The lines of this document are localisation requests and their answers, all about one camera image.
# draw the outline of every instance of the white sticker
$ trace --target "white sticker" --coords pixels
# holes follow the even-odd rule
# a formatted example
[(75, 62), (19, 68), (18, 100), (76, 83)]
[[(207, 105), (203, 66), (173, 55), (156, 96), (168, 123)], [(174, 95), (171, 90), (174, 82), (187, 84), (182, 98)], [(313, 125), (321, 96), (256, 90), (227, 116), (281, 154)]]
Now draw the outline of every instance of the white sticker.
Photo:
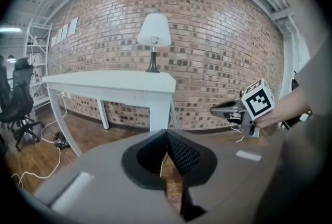
[(257, 155), (257, 154), (252, 154), (243, 150), (239, 150), (236, 155), (240, 158), (243, 159), (248, 159), (248, 160), (253, 160), (253, 161), (260, 161), (261, 159), (261, 155)]

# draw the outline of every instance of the ceiling light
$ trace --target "ceiling light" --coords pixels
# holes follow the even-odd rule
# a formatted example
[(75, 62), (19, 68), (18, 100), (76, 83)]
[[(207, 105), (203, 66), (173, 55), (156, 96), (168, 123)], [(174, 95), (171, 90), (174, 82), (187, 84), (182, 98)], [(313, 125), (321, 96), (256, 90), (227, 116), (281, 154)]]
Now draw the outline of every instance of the ceiling light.
[(13, 62), (13, 61), (16, 62), (16, 59), (15, 59), (14, 55), (10, 55), (10, 56), (8, 57), (7, 61), (8, 61), (9, 63), (11, 63), (11, 62)]
[(21, 32), (19, 27), (0, 27), (1, 32)]

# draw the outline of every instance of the brick wall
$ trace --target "brick wall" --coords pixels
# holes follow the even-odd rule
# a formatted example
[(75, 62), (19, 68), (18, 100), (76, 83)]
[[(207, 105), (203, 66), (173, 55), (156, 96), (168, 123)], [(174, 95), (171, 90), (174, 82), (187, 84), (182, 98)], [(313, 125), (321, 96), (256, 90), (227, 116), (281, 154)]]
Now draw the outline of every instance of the brick wall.
[[(147, 69), (150, 48), (136, 39), (151, 12), (167, 16), (172, 45), (157, 64), (177, 81), (174, 96), (183, 129), (229, 125), (210, 115), (264, 77), (275, 96), (283, 76), (282, 35), (251, 0), (71, 0), (51, 20), (58, 29), (79, 16), (76, 33), (49, 50), (49, 75), (87, 70)], [(73, 96), (69, 109), (100, 118), (95, 100)], [(149, 126), (147, 108), (106, 103), (111, 122)]]

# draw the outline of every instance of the metal shelving unit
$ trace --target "metal shelving unit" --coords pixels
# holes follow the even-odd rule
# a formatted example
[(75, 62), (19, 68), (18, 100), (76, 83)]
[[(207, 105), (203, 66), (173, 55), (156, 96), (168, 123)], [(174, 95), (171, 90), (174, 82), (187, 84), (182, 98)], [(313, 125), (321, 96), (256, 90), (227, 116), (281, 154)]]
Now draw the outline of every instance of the metal shelving unit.
[(50, 103), (47, 87), (42, 83), (42, 78), (48, 74), (47, 57), (51, 25), (43, 25), (30, 21), (26, 30), (23, 57), (28, 57), (29, 64), (34, 66), (30, 83), (30, 94), (33, 98), (34, 109)]

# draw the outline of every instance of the hand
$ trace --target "hand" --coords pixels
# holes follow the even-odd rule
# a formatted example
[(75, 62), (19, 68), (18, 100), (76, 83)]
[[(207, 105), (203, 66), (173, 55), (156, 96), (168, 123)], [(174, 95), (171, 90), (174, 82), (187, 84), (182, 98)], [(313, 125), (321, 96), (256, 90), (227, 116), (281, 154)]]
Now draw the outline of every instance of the hand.
[(257, 118), (255, 124), (259, 128), (266, 128), (272, 124), (305, 114), (309, 110), (310, 106), (305, 94), (297, 87), (287, 96), (277, 100), (274, 109)]

